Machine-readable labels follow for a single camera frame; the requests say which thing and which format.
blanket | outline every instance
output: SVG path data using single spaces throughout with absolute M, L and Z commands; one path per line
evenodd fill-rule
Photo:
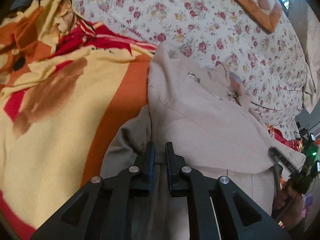
M 147 104 L 155 45 L 34 0 L 0 26 L 0 209 L 21 239 L 92 176 Z

screw head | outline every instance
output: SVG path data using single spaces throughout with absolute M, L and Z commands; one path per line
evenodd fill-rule
M 99 176 L 94 176 L 94 177 L 91 178 L 91 182 L 92 182 L 93 184 L 97 184 L 97 183 L 101 182 L 101 177 L 99 177 Z
M 131 166 L 131 167 L 129 167 L 129 171 L 131 173 L 136 173 L 136 172 L 140 171 L 140 169 L 138 166 Z
M 222 176 L 222 177 L 220 177 L 220 182 L 222 183 L 222 184 L 228 184 L 229 182 L 230 182 L 230 179 L 228 178 L 228 177 L 226 177 L 226 176 Z
M 192 171 L 192 169 L 189 167 L 189 166 L 184 166 L 181 168 L 181 170 L 184 172 L 184 173 L 189 173 Z

floral bedsheet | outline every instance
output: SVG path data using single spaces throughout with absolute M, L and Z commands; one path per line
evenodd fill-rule
M 224 62 L 243 81 L 263 120 L 294 139 L 307 64 L 283 14 L 267 35 L 234 0 L 73 0 L 91 21 L 152 43 L 170 40 L 200 66 Z

red pattern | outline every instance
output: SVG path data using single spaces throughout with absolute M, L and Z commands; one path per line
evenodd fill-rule
M 275 139 L 279 142 L 281 142 L 284 145 L 287 145 L 288 147 L 290 147 L 291 149 L 295 150 L 298 152 L 299 149 L 299 145 L 300 145 L 300 141 L 298 140 L 291 140 L 288 141 L 286 139 L 283 138 L 282 132 L 276 128 L 272 129 L 274 134 L 275 134 Z
M 59 72 L 62 68 L 64 68 L 66 65 L 70 64 L 72 60 L 67 60 L 65 62 L 62 62 L 58 65 L 56 65 L 56 70 L 54 73 Z M 12 121 L 16 120 L 18 114 L 19 114 L 19 109 L 23 100 L 24 94 L 28 91 L 29 89 L 24 89 L 17 91 L 11 95 L 9 100 L 4 106 L 4 111 L 7 113 L 7 115 L 11 118 Z
M 30 225 L 22 222 L 22 220 L 20 220 L 18 216 L 11 210 L 11 208 L 3 199 L 2 191 L 0 191 L 0 210 L 21 240 L 29 240 L 31 235 L 36 230 Z
M 130 44 L 137 45 L 143 49 L 155 51 L 156 45 L 147 42 L 140 42 L 109 30 L 107 26 L 101 25 L 93 28 L 95 23 L 78 19 L 76 27 L 59 44 L 55 54 L 50 58 L 71 53 L 81 47 L 93 45 L 100 49 L 127 49 L 131 53 Z

pillow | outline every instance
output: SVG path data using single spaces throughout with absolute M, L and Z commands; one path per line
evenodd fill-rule
M 267 33 L 275 31 L 282 16 L 282 6 L 278 0 L 236 1 Z

